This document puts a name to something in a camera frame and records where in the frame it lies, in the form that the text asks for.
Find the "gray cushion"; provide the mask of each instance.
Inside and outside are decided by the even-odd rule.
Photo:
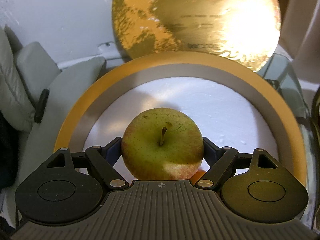
[[[11,47],[2,28],[0,28],[0,111],[16,130],[31,130],[34,108],[13,64]]]
[[[39,165],[52,153],[61,125],[78,98],[97,79],[103,57],[81,62],[64,70],[50,84],[50,94],[40,124],[35,123],[19,159],[17,180],[6,191],[3,213],[10,225],[15,221],[14,193]]]
[[[51,84],[61,70],[39,42],[33,42],[21,49],[14,55],[14,62],[27,95],[36,107],[42,90]]]

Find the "silver screw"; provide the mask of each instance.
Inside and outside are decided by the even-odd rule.
[[[110,181],[110,185],[112,187],[122,187],[125,185],[125,181],[122,179],[114,179],[114,180]]]
[[[213,184],[214,183],[208,179],[202,179],[201,181],[198,182],[198,185],[200,187],[211,187],[211,186],[213,186]]]

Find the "triangular cutout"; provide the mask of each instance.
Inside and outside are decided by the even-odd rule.
[[[54,160],[52,160],[47,168],[57,168],[57,167],[65,167],[66,162],[64,160],[64,154],[60,153]]]
[[[277,168],[264,154],[259,154],[258,167],[268,169]]]

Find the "white wall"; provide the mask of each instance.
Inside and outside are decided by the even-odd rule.
[[[7,25],[22,46],[39,41],[55,62],[102,52],[117,58],[120,55],[112,44],[111,3],[112,0],[0,0],[0,26]],[[99,49],[106,42],[111,45]]]

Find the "crosshair symbol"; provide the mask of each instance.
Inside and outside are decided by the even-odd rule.
[[[160,188],[163,188],[163,187],[165,187],[166,186],[166,184],[164,184],[164,183],[159,183],[158,184],[158,187],[160,187]]]

